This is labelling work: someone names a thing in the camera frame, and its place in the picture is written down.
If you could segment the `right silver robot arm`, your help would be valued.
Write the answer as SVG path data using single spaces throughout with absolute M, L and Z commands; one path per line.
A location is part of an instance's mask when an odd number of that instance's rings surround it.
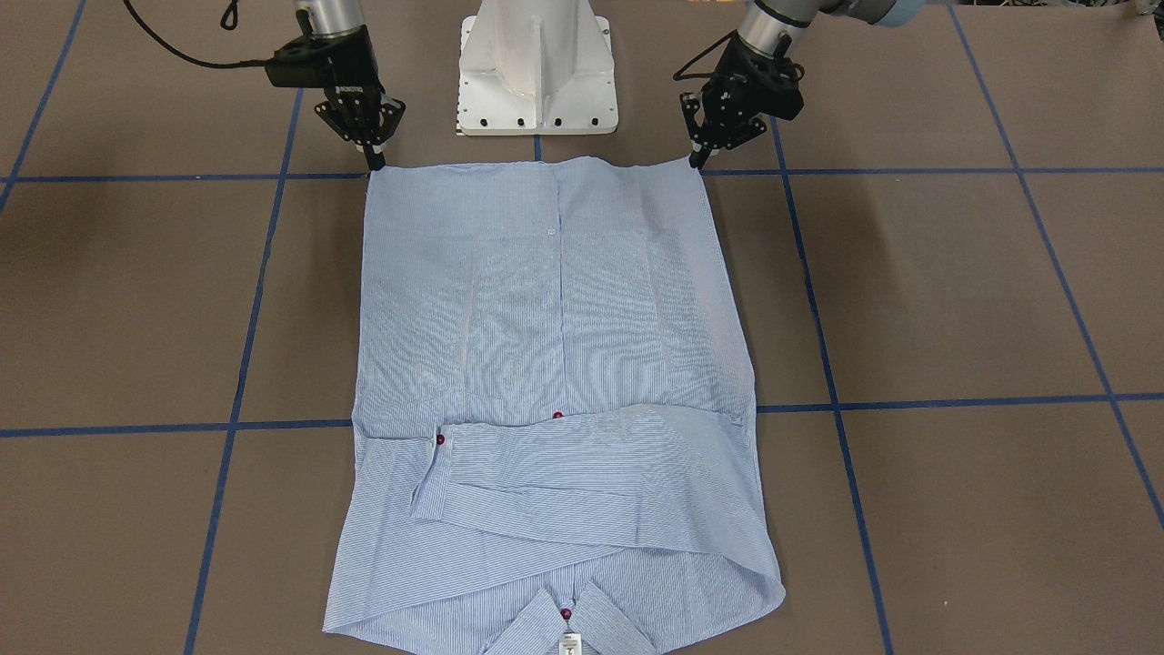
M 381 83 L 365 13 L 359 1 L 296 1 L 300 35 L 267 59 L 267 80 L 281 88 L 320 88 L 315 115 L 354 145 L 371 171 L 386 166 L 383 145 L 406 106 Z

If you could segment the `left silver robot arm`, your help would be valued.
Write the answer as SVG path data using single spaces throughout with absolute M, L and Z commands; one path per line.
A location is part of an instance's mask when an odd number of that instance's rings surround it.
M 792 58 L 816 17 L 856 17 L 863 24 L 903 26 L 923 1 L 748 1 L 739 24 L 686 62 L 673 80 L 701 80 L 683 92 L 680 108 L 701 170 L 715 154 L 730 152 L 769 130 L 768 120 L 792 121 L 804 108 L 799 84 L 804 69 Z

